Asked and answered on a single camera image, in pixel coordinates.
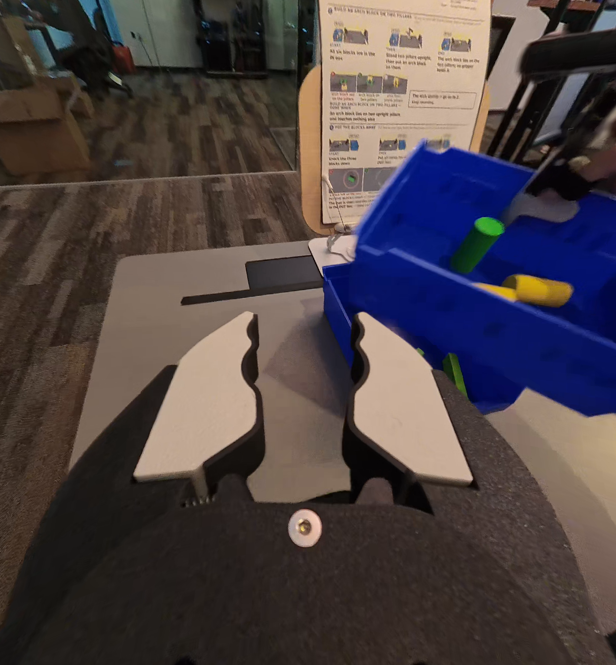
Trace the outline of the yellow arch block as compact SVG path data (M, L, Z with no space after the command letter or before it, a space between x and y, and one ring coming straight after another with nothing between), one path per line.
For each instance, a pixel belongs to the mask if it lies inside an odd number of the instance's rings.
M488 293L492 293L496 296L502 297L511 302L518 302L518 294L516 290L512 287L503 287L501 285L491 285L487 283L473 283L472 286L477 287Z

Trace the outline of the yellow cylinder block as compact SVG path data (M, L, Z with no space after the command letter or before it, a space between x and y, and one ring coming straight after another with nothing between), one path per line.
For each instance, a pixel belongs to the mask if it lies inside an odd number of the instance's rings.
M567 304L575 290L565 281L527 274L509 276L502 283L502 287L510 289L518 302L549 308L560 308Z

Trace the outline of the blue plastic bin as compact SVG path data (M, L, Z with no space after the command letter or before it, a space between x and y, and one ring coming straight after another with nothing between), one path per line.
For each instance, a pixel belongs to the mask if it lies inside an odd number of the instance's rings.
M616 197L590 194L564 223L517 219L461 275L449 262L474 222L500 219L531 172L457 148L424 151L358 228L350 303L583 415L616 414ZM515 274L575 290L551 308L472 286Z
M330 265L323 272L323 309L335 339L349 366L353 363L351 328L356 308L349 301L350 263ZM457 354L469 400L483 414L503 411L521 395L523 388L503 377L499 372L477 364L462 351L453 347L437 345L429 338L406 331L399 324L385 321L387 327L407 341L413 348L419 347L433 369L442 370L442 361L447 353Z

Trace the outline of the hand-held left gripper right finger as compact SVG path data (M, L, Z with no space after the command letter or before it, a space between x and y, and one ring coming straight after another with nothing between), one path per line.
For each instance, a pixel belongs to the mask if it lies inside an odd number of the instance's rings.
M370 314L354 317L352 391L342 455L352 491L371 479L397 502L418 502L420 486L470 487L474 476L432 367L415 347Z

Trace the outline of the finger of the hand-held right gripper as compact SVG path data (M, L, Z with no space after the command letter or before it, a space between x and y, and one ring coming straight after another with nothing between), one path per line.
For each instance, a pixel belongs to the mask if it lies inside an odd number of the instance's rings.
M546 189L537 196L522 191L502 213L502 223L513 223L520 217L564 223L573 219L578 211L578 201L567 201L553 189Z

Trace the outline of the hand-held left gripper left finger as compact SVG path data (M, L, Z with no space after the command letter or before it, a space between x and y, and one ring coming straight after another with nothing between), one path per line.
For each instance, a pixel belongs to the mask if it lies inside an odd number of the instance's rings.
M247 479L265 456L258 349L258 317L245 311L181 357L135 481L187 479L201 502L227 492L252 499Z

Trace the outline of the green cylinder block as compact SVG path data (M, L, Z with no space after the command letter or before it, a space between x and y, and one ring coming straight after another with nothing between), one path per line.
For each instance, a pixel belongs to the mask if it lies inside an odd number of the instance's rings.
M449 267L462 275L471 273L504 233L503 222L491 217L478 218L450 258Z

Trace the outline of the printed instruction board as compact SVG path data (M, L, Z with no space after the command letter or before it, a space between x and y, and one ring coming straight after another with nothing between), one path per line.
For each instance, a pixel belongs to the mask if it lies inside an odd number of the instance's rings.
M320 1L321 214L357 224L427 141L468 149L491 1Z

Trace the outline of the brown cardboard box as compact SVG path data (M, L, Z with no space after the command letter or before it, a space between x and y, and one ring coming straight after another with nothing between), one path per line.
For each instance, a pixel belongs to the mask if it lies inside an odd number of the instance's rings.
M94 113L88 93L68 71L0 90L0 161L13 176L88 171L90 150L76 115L92 119Z
M23 21L0 16L0 90L32 87L43 71Z

